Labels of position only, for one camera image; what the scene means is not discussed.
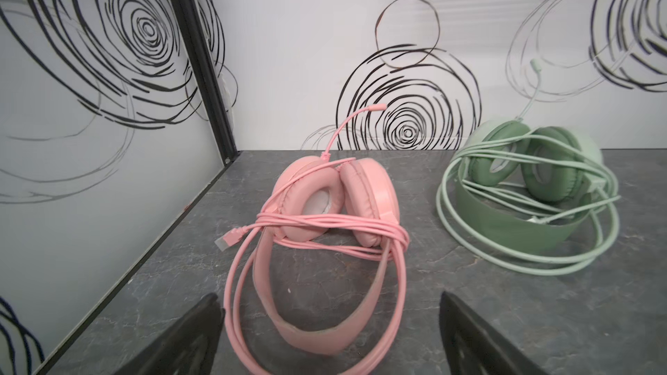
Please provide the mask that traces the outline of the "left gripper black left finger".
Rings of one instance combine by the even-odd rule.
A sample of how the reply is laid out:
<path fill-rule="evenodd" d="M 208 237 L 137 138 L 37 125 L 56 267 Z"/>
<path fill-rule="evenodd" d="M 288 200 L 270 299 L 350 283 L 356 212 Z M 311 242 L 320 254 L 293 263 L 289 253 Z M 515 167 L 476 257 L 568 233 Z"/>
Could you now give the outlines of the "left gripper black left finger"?
<path fill-rule="evenodd" d="M 225 313 L 216 293 L 204 295 L 116 374 L 210 374 Z"/>

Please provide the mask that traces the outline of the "green headphones with cable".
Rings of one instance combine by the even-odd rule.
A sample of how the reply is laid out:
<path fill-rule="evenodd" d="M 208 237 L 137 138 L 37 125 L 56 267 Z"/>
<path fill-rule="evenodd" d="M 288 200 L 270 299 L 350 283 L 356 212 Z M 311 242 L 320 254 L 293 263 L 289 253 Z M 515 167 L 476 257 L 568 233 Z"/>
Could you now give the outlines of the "green headphones with cable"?
<path fill-rule="evenodd" d="M 443 174 L 437 214 L 461 246 L 499 267 L 573 274 L 618 239 L 618 178 L 588 135 L 530 128 L 536 99 L 472 132 Z"/>

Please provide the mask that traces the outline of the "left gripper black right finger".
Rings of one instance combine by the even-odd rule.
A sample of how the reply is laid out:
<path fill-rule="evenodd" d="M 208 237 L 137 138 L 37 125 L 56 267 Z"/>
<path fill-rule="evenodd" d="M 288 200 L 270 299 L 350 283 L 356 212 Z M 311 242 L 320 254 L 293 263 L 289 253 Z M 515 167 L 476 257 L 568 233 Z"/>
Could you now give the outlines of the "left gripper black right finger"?
<path fill-rule="evenodd" d="M 444 291 L 439 331 L 452 374 L 544 374 L 462 299 Z"/>

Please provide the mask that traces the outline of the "pink headphones with cable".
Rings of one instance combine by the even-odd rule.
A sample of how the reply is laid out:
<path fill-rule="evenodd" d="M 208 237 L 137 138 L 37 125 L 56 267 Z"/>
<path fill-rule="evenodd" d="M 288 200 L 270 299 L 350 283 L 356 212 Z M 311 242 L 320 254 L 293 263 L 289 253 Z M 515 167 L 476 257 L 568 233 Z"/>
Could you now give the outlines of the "pink headphones with cable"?
<path fill-rule="evenodd" d="M 221 251 L 237 246 L 223 293 L 224 325 L 236 356 L 253 374 L 264 369 L 252 356 L 241 329 L 241 290 L 248 275 L 281 338 L 304 352 L 334 356 L 349 347 L 370 321 L 394 264 L 398 292 L 394 313 L 376 346 L 350 374 L 368 374 L 389 352 L 398 334 L 406 302 L 405 254 L 410 235 L 401 226 L 394 185 L 378 161 L 353 157 L 337 161 L 326 148 L 290 164 L 274 185 L 254 223 L 235 227 L 219 237 Z M 301 250 L 328 250 L 375 261 L 375 277 L 361 303 L 342 323 L 307 331 L 289 323 L 274 303 L 269 271 L 275 245 Z"/>

